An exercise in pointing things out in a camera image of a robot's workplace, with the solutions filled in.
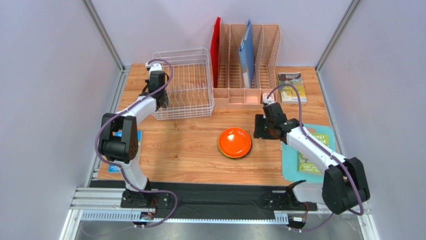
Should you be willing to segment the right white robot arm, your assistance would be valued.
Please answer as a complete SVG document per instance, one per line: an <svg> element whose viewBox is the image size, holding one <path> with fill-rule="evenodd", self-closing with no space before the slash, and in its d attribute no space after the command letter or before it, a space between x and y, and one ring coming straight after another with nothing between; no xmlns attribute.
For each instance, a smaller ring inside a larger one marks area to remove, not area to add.
<svg viewBox="0 0 426 240"><path fill-rule="evenodd" d="M336 215L365 213L363 203L371 194L363 163L320 142L300 120L288 119L278 102L265 103L263 114L255 116L254 137L279 140L307 157L322 174L322 183L299 180L287 186L285 191L293 202L325 205Z"/></svg>

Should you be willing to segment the red floral plate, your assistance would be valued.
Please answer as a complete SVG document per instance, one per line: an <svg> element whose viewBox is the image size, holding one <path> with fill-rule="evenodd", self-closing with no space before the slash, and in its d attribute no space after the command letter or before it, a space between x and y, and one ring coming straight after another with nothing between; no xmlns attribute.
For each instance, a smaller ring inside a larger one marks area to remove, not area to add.
<svg viewBox="0 0 426 240"><path fill-rule="evenodd" d="M251 150L250 144L220 144L218 145L219 152L229 159L241 159L247 156Z"/></svg>

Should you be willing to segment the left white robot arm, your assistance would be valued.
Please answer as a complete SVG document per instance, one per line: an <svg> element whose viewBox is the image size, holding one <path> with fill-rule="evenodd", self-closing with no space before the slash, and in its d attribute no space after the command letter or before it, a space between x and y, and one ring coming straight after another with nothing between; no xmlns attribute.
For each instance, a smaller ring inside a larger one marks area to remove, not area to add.
<svg viewBox="0 0 426 240"><path fill-rule="evenodd" d="M137 100L117 113L102 117L101 129L96 137L97 153L101 159L118 167L126 183L122 194L122 207L129 205L147 208L153 202L149 179L140 168L138 124L163 107L169 76L162 70L149 71L146 86Z"/></svg>

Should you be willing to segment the green plate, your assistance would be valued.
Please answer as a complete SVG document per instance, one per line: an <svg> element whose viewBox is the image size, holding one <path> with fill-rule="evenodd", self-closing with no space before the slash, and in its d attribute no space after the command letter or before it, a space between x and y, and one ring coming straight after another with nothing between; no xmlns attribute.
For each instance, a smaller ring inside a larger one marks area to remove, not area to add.
<svg viewBox="0 0 426 240"><path fill-rule="evenodd" d="M246 138L237 140L219 140L218 150L227 158L241 159L247 156L252 150L253 142Z"/></svg>

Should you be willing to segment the orange plate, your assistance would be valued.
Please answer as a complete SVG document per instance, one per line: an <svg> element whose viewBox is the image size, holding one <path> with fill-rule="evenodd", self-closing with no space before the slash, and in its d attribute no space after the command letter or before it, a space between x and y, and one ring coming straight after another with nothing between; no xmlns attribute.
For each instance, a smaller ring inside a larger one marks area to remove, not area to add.
<svg viewBox="0 0 426 240"><path fill-rule="evenodd" d="M230 127L225 129L217 139L219 151L230 159L241 159L252 150L252 138L242 128Z"/></svg>

